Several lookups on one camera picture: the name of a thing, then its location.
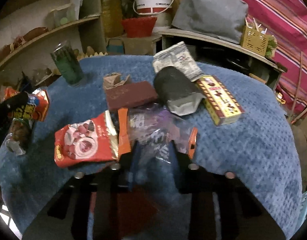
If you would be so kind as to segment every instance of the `plastic bottle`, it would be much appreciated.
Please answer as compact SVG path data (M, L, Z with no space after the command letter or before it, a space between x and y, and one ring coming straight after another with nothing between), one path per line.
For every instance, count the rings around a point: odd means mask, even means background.
M120 0L101 0L101 20L106 38L123 34L122 10Z

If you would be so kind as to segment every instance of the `gray pouch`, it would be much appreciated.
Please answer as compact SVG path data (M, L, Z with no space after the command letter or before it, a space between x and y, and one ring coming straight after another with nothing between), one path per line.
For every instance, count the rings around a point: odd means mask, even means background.
M182 0L172 25L239 44L247 13L242 0Z

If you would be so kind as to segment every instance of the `metal bolt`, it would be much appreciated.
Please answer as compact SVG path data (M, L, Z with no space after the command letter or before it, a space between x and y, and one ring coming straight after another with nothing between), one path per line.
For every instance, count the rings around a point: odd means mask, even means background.
M189 168L190 170L192 170L192 171L196 171L197 169L199 169L199 166L196 165L196 163L190 163L190 164L188 165L188 168Z
M225 176L227 179L234 179L236 177L236 175L231 171L226 172Z
M74 177L75 177L76 179L82 179L83 176L84 176L84 173L83 173L82 171L78 171L78 172L76 173L76 175L74 175Z
M110 169L112 169L113 171L117 171L120 170L121 165L119 163L114 163L113 165L110 166Z

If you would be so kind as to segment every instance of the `black pouch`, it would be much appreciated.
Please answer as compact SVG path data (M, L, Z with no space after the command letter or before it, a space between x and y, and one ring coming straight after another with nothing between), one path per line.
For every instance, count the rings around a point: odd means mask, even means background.
M179 116L194 113L205 98L194 83L172 66L164 67L157 73L153 86L162 103Z

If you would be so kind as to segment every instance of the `red packaging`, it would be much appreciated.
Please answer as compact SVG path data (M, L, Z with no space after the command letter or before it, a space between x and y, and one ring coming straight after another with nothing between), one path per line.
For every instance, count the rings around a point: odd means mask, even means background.
M55 133L55 163L60 168L117 159L118 136L108 110L91 120L68 124Z
M4 93L4 100L13 97L20 92L11 87L7 87ZM18 107L8 114L9 117L34 119L44 121L49 109L49 97L47 90L40 90L36 94L28 94L28 102L25 106Z
M140 17L122 20L122 26L128 38L150 37L157 17Z

